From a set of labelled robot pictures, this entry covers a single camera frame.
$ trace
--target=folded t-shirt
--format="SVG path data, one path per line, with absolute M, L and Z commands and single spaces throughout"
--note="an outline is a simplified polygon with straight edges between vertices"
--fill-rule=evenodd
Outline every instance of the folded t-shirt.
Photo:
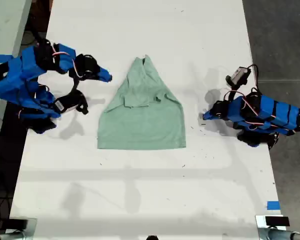
M 136 58 L 99 119 L 98 148 L 160 150 L 186 147 L 184 111 L 149 56 Z

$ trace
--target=white tabletop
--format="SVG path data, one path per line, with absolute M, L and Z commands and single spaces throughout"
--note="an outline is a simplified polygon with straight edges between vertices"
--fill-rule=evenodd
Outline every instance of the white tabletop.
M 255 215 L 278 200 L 267 146 L 198 121 L 227 92 L 225 76 L 252 63 L 240 0 L 54 0 L 47 38 L 93 55 L 113 81 L 80 83 L 88 115 L 28 132 L 11 217 L 38 219 L 35 239 L 258 239 Z M 182 103 L 187 147 L 97 149 L 100 115 L 145 54 Z M 39 81 L 56 96 L 73 85 L 55 72 Z

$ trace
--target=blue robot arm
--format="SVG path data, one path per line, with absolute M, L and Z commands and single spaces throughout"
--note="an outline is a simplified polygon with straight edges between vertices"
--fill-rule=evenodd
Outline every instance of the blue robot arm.
M 241 85 L 247 83 L 251 70 L 239 67 L 235 74 L 226 77 L 231 86 L 228 100 L 217 101 L 203 114 L 204 120 L 232 121 L 233 128 L 242 130 L 237 138 L 252 147 L 267 143 L 269 149 L 277 143 L 279 134 L 286 136 L 300 132 L 300 108 L 278 102 L 252 88 L 247 96 L 234 99 Z
M 100 67 L 91 55 L 76 56 L 74 49 L 62 44 L 51 45 L 46 39 L 37 46 L 26 48 L 16 58 L 0 55 L 0 63 L 0 99 L 21 106 L 20 120 L 39 134 L 55 128 L 51 118 L 59 118 L 68 109 L 88 113 L 86 98 L 77 89 L 80 81 L 112 80 L 109 72 Z M 47 71 L 68 73 L 73 79 L 71 91 L 55 98 L 47 86 L 36 80 Z

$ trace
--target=gray floor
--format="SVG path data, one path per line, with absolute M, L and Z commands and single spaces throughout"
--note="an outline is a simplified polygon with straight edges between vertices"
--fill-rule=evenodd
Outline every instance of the gray floor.
M 261 92 L 300 108 L 300 0 L 243 0 Z M 270 150 L 281 211 L 300 232 L 300 132 Z

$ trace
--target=blue tape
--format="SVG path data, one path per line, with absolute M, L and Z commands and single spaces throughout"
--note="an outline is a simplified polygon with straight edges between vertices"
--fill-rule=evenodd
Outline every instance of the blue tape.
M 266 204 L 267 210 L 280 210 L 279 201 L 268 201 Z

